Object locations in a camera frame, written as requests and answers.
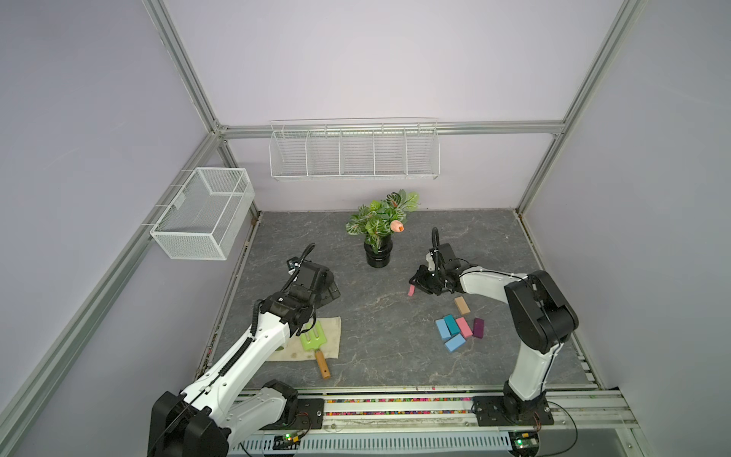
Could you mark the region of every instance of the white cloth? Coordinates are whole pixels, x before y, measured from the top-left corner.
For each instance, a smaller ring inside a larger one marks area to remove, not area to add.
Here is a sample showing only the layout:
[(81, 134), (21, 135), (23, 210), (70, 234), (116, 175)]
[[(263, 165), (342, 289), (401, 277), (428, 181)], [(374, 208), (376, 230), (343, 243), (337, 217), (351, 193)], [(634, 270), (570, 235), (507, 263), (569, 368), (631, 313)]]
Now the white cloth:
[[(340, 317), (318, 317), (317, 322), (322, 324), (327, 343), (320, 346), (325, 358), (338, 358), (340, 355)], [(297, 360), (314, 360), (315, 351), (305, 351), (302, 348), (300, 337), (293, 335), (284, 344), (284, 349), (275, 351), (267, 362), (294, 362)]]

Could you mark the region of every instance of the potted plant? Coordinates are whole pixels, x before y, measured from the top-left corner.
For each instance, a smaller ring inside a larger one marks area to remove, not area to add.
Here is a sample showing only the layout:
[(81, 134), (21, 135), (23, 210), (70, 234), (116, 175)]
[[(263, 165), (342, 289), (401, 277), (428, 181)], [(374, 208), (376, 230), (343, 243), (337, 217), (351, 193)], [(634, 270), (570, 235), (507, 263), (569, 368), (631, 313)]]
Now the potted plant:
[(371, 267), (383, 268), (391, 260), (393, 242), (391, 234), (404, 231), (406, 213), (419, 205), (419, 194), (406, 193), (401, 189), (386, 196), (386, 200), (373, 200), (370, 205), (358, 208), (350, 216), (345, 230), (350, 235), (365, 235), (363, 248)]

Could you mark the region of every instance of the wire mesh basket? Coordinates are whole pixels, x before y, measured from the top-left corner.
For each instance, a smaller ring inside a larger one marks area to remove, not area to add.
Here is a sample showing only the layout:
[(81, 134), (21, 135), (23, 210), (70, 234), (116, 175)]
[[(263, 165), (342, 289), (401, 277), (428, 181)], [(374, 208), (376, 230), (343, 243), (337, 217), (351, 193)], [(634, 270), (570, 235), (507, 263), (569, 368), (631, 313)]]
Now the wire mesh basket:
[(196, 168), (150, 234), (171, 259), (226, 260), (253, 200), (243, 168)]
[(277, 129), (269, 142), (272, 177), (307, 179), (436, 178), (436, 124), (371, 128)]

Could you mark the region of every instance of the gray marble surface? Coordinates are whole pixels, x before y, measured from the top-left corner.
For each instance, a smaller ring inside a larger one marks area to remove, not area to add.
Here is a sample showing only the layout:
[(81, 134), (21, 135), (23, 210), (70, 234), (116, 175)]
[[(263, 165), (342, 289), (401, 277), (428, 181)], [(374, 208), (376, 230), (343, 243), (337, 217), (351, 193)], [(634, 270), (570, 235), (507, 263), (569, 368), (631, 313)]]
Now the gray marble surface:
[[(220, 358), (251, 323), (251, 305), (287, 280), (286, 260), (301, 254), (308, 243), (317, 247), (308, 256), (335, 274), (338, 300), (318, 311), (319, 317), (340, 316), (340, 357), (328, 359), (332, 377), (320, 377), (313, 360), (267, 362), (254, 375), (250, 388), (278, 379), (295, 388), (396, 385), (501, 385), (518, 356), (520, 339), (504, 303), (466, 295), (468, 322), (485, 320), (485, 337), (469, 338), (449, 353), (434, 321), (446, 314), (459, 316), (457, 294), (439, 297), (417, 292), (407, 296), (408, 280), (425, 262), (431, 228), (438, 227), (442, 243), (485, 268), (525, 273), (538, 268), (520, 225), (511, 210), (417, 211), (406, 230), (393, 236), (391, 262), (386, 268), (366, 263), (363, 237), (345, 232), (347, 212), (270, 213), (262, 216), (235, 299), (214, 358)], [(576, 351), (564, 346), (549, 374), (549, 383), (586, 384)]]

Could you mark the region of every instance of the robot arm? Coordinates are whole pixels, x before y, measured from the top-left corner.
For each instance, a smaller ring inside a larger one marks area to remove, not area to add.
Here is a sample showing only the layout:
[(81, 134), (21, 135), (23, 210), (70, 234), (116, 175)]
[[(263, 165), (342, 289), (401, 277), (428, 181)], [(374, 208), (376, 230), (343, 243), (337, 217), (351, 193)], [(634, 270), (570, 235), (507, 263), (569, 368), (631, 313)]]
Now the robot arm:
[(306, 260), (313, 248), (287, 261), (287, 283), (254, 304), (251, 326), (215, 365), (180, 395), (166, 392), (157, 400), (148, 457), (222, 457), (263, 426), (293, 422), (297, 391), (282, 382), (270, 381), (257, 395), (234, 401), (277, 348), (309, 331), (303, 326), (317, 318), (316, 310), (340, 296), (332, 272)]
[(566, 298), (545, 271), (511, 274), (472, 265), (439, 243), (432, 229), (432, 249), (409, 283), (429, 294), (461, 292), (483, 295), (510, 307), (520, 351), (504, 386), (503, 413), (512, 423), (530, 416), (545, 396), (545, 380), (558, 351), (578, 326)]

